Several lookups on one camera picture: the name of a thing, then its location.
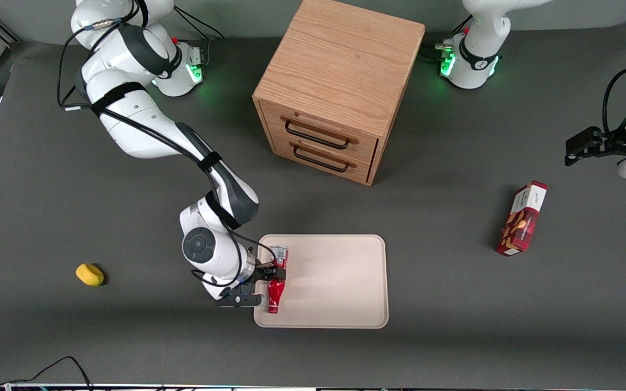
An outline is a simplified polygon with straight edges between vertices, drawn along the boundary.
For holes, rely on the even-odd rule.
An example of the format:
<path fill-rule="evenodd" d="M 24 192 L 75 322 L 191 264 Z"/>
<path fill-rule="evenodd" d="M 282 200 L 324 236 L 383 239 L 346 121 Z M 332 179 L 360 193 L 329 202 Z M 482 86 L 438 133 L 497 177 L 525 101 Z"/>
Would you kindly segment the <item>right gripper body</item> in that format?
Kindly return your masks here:
<path fill-rule="evenodd" d="M 250 294 L 255 294 L 256 283 L 259 281 L 259 265 L 262 265 L 262 264 L 271 264 L 271 261 L 270 262 L 262 262 L 259 259 L 255 259 L 254 270 L 253 270 L 253 274 L 251 275 L 251 279 L 250 279 L 250 288 L 249 288 L 249 293 Z"/>

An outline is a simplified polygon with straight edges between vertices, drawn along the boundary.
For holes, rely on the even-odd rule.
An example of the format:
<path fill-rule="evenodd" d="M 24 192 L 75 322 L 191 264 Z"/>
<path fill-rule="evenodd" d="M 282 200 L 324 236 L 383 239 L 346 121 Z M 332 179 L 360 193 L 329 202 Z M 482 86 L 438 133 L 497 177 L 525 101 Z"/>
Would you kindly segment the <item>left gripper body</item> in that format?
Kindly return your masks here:
<path fill-rule="evenodd" d="M 626 157 L 626 133 L 600 133 L 598 157 Z"/>

